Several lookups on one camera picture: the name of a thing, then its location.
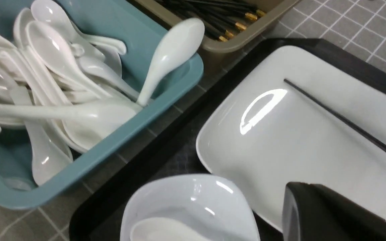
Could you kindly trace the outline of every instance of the gold chopstick tip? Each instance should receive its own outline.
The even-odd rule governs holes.
[[[235,37],[235,35],[234,35],[232,32],[228,31],[228,30],[226,30],[225,35],[226,35],[228,38],[234,38],[234,37]]]
[[[223,37],[223,36],[218,37],[218,39],[219,39],[219,41],[221,41],[221,42],[227,42],[227,41],[228,41],[227,38],[225,38],[225,37]]]
[[[235,23],[235,26],[239,31],[245,31],[247,29],[247,26],[243,25],[242,23]]]
[[[257,15],[254,15],[254,14],[249,13],[249,12],[245,13],[245,18],[247,18],[248,20],[251,20],[253,22],[255,22],[259,19],[259,17],[257,17]]]
[[[264,15],[266,15],[266,13],[260,9],[256,10],[256,14],[259,15],[260,17],[263,17]]]

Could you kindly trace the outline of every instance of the black serving tray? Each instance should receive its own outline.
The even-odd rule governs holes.
[[[305,49],[386,94],[386,73],[326,40],[264,40],[76,210],[69,226],[70,240],[118,241],[124,207],[138,188],[163,177],[207,173],[196,155],[199,130],[227,95],[260,62],[286,45]],[[257,215],[256,222],[262,240],[283,239],[280,232]]]

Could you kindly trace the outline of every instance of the gray tile countertop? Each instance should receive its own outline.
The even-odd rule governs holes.
[[[249,44],[243,54],[246,55],[260,40],[269,37],[325,38],[386,72],[386,0],[302,0],[285,14],[272,32]],[[68,225],[75,209],[204,94],[220,76],[205,76],[199,85],[82,183],[45,206],[25,211],[0,207],[0,240],[69,240]]]

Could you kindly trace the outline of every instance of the blue plastic tray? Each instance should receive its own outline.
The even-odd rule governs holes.
[[[122,56],[124,79],[139,90],[147,75],[153,52],[167,32],[125,0],[59,0],[71,19],[85,33],[123,40],[127,54]],[[18,12],[32,0],[0,0],[0,34],[12,38]],[[203,73],[198,54],[170,73],[154,93],[156,100],[118,128],[74,163],[37,187],[31,171],[31,147],[25,130],[3,130],[0,134],[0,205],[9,209],[30,209],[56,197],[106,157],[135,136],[163,111],[193,88]],[[13,186],[17,180],[32,185],[31,191]]]

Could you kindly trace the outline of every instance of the black chopstick on plate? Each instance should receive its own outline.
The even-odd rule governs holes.
[[[375,144],[377,147],[379,147],[382,151],[386,152],[386,145],[381,142],[380,140],[376,139],[374,136],[372,136],[371,134],[369,134],[367,131],[363,130],[361,127],[359,127],[358,125],[354,124],[353,122],[351,122],[349,119],[346,119],[344,116],[342,116],[341,114],[337,113],[336,111],[332,110],[331,108],[327,107],[326,105],[324,105],[323,103],[321,103],[319,100],[317,100],[315,97],[311,96],[310,94],[308,94],[306,91],[302,90],[300,87],[296,86],[295,84],[293,84],[291,81],[287,80],[287,79],[284,79],[284,82],[286,82],[287,84],[289,84],[291,87],[293,87],[294,89],[296,89],[297,91],[299,91],[300,93],[302,93],[303,95],[305,95],[306,97],[308,97],[309,99],[311,99],[312,101],[314,101],[317,105],[319,105],[320,107],[323,107],[326,111],[328,111],[330,114],[334,115],[335,117],[337,117],[337,119],[340,119],[343,123],[345,123],[346,125],[348,125],[350,128],[354,129],[355,131],[357,131],[359,134],[361,134],[363,137],[365,137],[366,139],[368,139],[370,142],[372,142],[373,144]]]

